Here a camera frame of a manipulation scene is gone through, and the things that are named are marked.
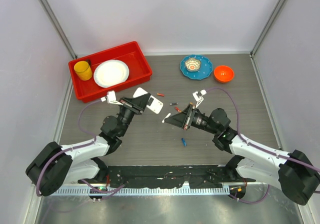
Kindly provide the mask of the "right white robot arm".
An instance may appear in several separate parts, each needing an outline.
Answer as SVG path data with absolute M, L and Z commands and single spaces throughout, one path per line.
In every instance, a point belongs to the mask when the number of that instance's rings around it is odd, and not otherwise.
M 206 116 L 189 104 L 177 114 L 168 114 L 163 123 L 183 130 L 194 127 L 213 134 L 214 145 L 234 155 L 225 170 L 230 181 L 244 178 L 266 183 L 301 206 L 308 203 L 320 185 L 319 171 L 302 151 L 286 152 L 245 137 L 230 127 L 231 121 L 222 108 Z

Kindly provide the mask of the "white battery cover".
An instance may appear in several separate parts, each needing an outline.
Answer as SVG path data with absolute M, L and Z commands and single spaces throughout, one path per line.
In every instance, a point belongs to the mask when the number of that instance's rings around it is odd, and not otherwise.
M 163 118 L 163 120 L 161 121 L 162 123 L 165 123 L 165 120 L 167 119 L 167 118 L 169 118 L 171 116 L 171 113 L 168 113 L 164 118 Z

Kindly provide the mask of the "white remote control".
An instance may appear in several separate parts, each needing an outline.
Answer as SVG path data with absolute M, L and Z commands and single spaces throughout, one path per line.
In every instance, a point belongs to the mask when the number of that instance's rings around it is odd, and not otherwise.
M 148 92 L 146 90 L 144 90 L 143 88 L 138 87 L 136 89 L 136 91 L 134 92 L 133 97 L 137 98 L 137 97 L 143 96 L 145 94 L 148 94 Z M 164 106 L 164 104 L 159 99 L 157 99 L 153 95 L 150 95 L 148 103 L 146 105 L 146 107 L 149 110 L 151 110 L 155 114 L 159 114 L 161 112 L 163 106 Z

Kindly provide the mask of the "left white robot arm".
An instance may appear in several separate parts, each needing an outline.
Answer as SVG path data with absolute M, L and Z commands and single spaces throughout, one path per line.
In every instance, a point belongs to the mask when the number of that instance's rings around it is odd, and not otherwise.
M 153 99 L 147 92 L 138 97 L 116 100 L 115 92 L 110 91 L 106 97 L 96 100 L 97 103 L 107 101 L 118 105 L 119 112 L 105 117 L 100 134 L 90 132 L 90 140 L 70 145 L 59 145 L 55 141 L 48 143 L 25 170 L 36 186 L 36 195 L 50 196 L 64 183 L 73 181 L 102 183 L 108 175 L 108 168 L 100 157 L 112 154 L 120 147 L 121 138 L 133 117 L 141 115 Z

